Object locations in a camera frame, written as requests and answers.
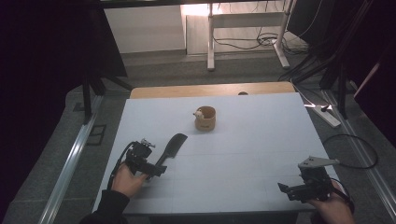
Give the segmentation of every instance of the black sleeve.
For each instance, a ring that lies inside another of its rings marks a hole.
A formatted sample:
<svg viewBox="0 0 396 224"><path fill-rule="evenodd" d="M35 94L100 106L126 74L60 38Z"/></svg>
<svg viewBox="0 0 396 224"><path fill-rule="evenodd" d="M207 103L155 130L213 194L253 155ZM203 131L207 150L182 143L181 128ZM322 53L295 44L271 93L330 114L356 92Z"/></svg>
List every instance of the black sleeve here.
<svg viewBox="0 0 396 224"><path fill-rule="evenodd" d="M85 216L80 224L121 224L127 223L122 212L129 202L129 198L114 190L102 190L102 199L98 209Z"/></svg>

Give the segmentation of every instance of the cable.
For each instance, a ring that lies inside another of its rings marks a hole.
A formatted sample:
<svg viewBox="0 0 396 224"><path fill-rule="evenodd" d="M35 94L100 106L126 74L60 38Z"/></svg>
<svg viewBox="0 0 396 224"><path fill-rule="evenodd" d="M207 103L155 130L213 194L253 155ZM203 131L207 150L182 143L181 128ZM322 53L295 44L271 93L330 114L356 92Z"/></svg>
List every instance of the cable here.
<svg viewBox="0 0 396 224"><path fill-rule="evenodd" d="M257 8L259 7L259 3L260 1L257 1L256 7L253 9L253 11L251 11L252 13L257 10Z"/></svg>
<svg viewBox="0 0 396 224"><path fill-rule="evenodd" d="M346 186L345 186L343 183L341 183L341 181L339 181L339 180L337 180L337 179L335 179L335 178L332 178L332 177L330 177L330 179L331 179L331 180L334 180L335 182L337 182L338 184L340 184L341 187L343 187L344 191L346 192L346 196L348 196L349 198L351 198L351 196L350 196L350 194L349 194L349 191L347 190Z"/></svg>
<svg viewBox="0 0 396 224"><path fill-rule="evenodd" d="M295 67L281 75L277 81L284 81L284 80L290 80L293 76L293 73L298 73L304 70L304 65L308 63L312 58L314 58L314 55L308 54L299 64L297 64Z"/></svg>
<svg viewBox="0 0 396 224"><path fill-rule="evenodd" d="M315 94L320 100L322 100L322 101L324 101L327 105L330 105L330 103L327 101L327 100L325 100L323 97L321 97L317 92L314 92L314 91L312 91L312 90L309 90L308 88L305 88L305 87L303 87L303 86L299 86L300 88L302 88L302 89L304 89L304 90L306 90L306 91L310 91L310 92L312 92L313 94Z"/></svg>
<svg viewBox="0 0 396 224"><path fill-rule="evenodd" d="M305 98L305 100L306 100L309 104L314 105L314 103L312 103L311 101L309 101L308 98L306 98L306 97L303 95L303 93L297 88L297 86L295 86L292 82L290 82L290 83L291 83L291 85L293 85L293 87L297 90L297 92L299 92L300 95L303 96L303 97Z"/></svg>
<svg viewBox="0 0 396 224"><path fill-rule="evenodd" d="M129 147L133 144L134 142L131 142L130 144L128 144L128 146L126 146L126 148L122 151L120 158L117 160L116 165L114 166L113 171L111 172L110 178L108 179L108 183L107 183L107 189L111 189L112 185L113 185L113 179L114 176L116 176L117 171L120 168L121 162L122 162L122 158L125 155L126 151L129 149Z"/></svg>
<svg viewBox="0 0 396 224"><path fill-rule="evenodd" d="M347 188L345 188L345 186L339 180L336 180L334 178L330 178L330 179L341 184L341 186L346 191L346 193L344 193L343 191L337 189L335 186L332 185L332 192L336 193L338 196L340 196L346 202L346 204L349 206L350 212L352 214L355 213L355 204L353 203L352 198L349 195L349 192L347 192Z"/></svg>
<svg viewBox="0 0 396 224"><path fill-rule="evenodd" d="M216 39L215 37L213 37L213 39L215 40L216 43L220 44L220 45L225 45L225 46L231 46L237 49L255 49L258 48L259 46L269 46L272 45L272 43L269 41L271 39L276 39L276 36L267 36L267 37L263 37L261 38L262 35L275 35L273 33L265 33L265 34L258 34L256 39L244 39L244 38L220 38L220 39ZM251 48L241 48L238 47L236 45L232 45L232 44L228 44L228 43L220 43L219 41L221 40L242 40L242 41L257 41L259 44L251 47Z"/></svg>
<svg viewBox="0 0 396 224"><path fill-rule="evenodd" d="M323 0L320 0L317 13L315 14L315 17L311 21L311 24L308 26L308 28L306 28L306 30L302 34L298 35L297 37L293 38L292 40L300 38L300 36L304 35L309 29L311 29L311 26L314 24L315 20L317 19L317 16L318 16L318 13L319 13L319 10L320 10L320 6L321 6L322 2L323 2Z"/></svg>
<svg viewBox="0 0 396 224"><path fill-rule="evenodd" d="M322 142L323 146L324 146L328 141L330 141L331 139L334 139L335 137L339 137L339 136L352 137L352 138L356 138L356 139L361 140L366 146L368 146L368 147L373 151L373 153L374 153L374 155L375 155L375 161L373 162L373 164L371 164L371 165L369 165L369 166L366 166L366 167L352 166L352 165L348 165L348 164L345 164L345 163L343 163L343 162L340 162L340 165L341 165L341 166L344 166L344 167L350 168L350 169L368 170L368 169L374 168L374 167L378 164L379 157L378 157L378 153L376 152L375 148L374 148L373 146L371 146L366 140L364 140L364 139L362 139L362 138L360 138L360 137L358 137L358 136L356 136L356 135L346 134L346 133L339 133L339 134L333 135L333 136L327 138L326 140L324 140L324 141Z"/></svg>
<svg viewBox="0 0 396 224"><path fill-rule="evenodd" d="M288 40L286 40L286 38L283 38L282 47L283 47L283 50L286 53L288 53L289 55L306 54L308 52L307 49L297 49L297 50L295 50L295 49L289 48Z"/></svg>
<svg viewBox="0 0 396 224"><path fill-rule="evenodd" d="M277 6L276 6L276 1L274 1L274 6L275 6L276 11L279 11L279 9L277 9Z"/></svg>

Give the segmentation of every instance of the wall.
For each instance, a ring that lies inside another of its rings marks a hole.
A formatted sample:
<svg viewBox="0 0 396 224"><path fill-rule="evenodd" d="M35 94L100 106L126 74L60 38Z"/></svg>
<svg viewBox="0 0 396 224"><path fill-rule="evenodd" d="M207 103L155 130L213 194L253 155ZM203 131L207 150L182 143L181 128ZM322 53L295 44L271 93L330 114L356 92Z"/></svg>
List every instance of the wall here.
<svg viewBox="0 0 396 224"><path fill-rule="evenodd" d="M180 6L105 10L120 53L185 49Z"/></svg>

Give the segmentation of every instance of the hand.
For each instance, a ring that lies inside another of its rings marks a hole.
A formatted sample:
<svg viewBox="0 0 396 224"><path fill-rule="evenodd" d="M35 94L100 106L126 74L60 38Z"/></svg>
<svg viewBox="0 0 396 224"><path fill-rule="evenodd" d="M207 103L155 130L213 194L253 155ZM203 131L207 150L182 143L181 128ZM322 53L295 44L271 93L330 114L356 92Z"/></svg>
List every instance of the hand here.
<svg viewBox="0 0 396 224"><path fill-rule="evenodd" d="M132 198L140 190L147 177L146 174L134 176L128 166L122 163L114 177L111 189Z"/></svg>
<svg viewBox="0 0 396 224"><path fill-rule="evenodd" d="M332 185L341 190L337 182L332 181ZM330 198L321 202L319 200L309 200L308 203L314 205L322 218L328 224L354 224L355 221L349 206L338 194L332 192Z"/></svg>

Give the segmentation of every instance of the table surface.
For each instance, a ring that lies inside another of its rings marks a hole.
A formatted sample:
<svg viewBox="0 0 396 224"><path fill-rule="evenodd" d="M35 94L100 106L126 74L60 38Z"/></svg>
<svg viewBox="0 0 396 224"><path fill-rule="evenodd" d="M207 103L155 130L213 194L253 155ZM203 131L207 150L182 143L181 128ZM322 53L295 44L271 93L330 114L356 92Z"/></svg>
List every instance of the table surface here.
<svg viewBox="0 0 396 224"><path fill-rule="evenodd" d="M248 85L236 85L240 87L236 92L254 92ZM227 88L219 90L233 93ZM137 97L137 92L142 91L135 89L132 96ZM277 186L278 182L289 186L303 184L297 164L308 156L328 158L298 93L176 95L184 97L130 99L125 104L101 189L106 188L116 160L131 141L146 138L157 145L148 157L148 162L155 163L174 134L184 133L188 139L174 159L165 161L164 165L168 166L165 174L145 183L124 213L207 214L312 209L308 204L290 202ZM216 128L212 132L203 133L194 127L192 113L201 105L217 109ZM332 167L326 169L331 177L337 177ZM99 192L93 210L100 197Z"/></svg>

